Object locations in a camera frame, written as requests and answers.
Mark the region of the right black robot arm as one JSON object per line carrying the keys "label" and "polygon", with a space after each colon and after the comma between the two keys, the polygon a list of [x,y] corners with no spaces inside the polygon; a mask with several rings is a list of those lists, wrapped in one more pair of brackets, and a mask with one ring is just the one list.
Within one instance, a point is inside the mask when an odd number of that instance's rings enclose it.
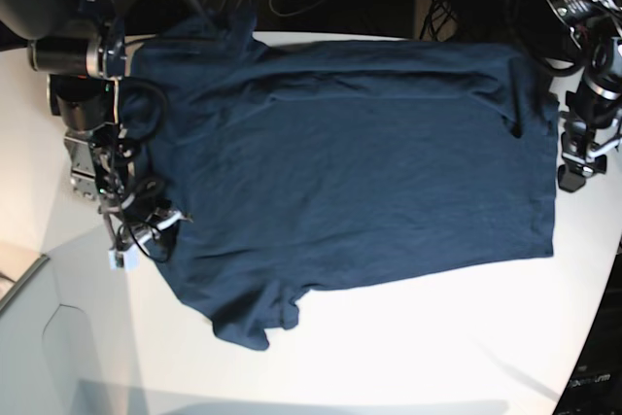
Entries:
{"label": "right black robot arm", "polygon": [[1,0],[1,249],[111,226],[162,180],[145,152],[167,98],[133,78],[114,0]]}

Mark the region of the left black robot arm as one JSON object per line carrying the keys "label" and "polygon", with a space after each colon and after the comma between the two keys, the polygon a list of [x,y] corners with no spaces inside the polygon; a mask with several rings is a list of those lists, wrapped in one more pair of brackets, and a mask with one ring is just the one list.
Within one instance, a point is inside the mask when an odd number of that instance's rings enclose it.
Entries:
{"label": "left black robot arm", "polygon": [[546,0],[578,49],[572,65],[556,68],[521,38],[510,2],[505,0],[510,31],[543,73],[552,78],[582,73],[577,90],[566,95],[563,164],[557,171],[559,189],[576,192],[606,172],[606,154],[621,145],[621,8],[615,0]]}

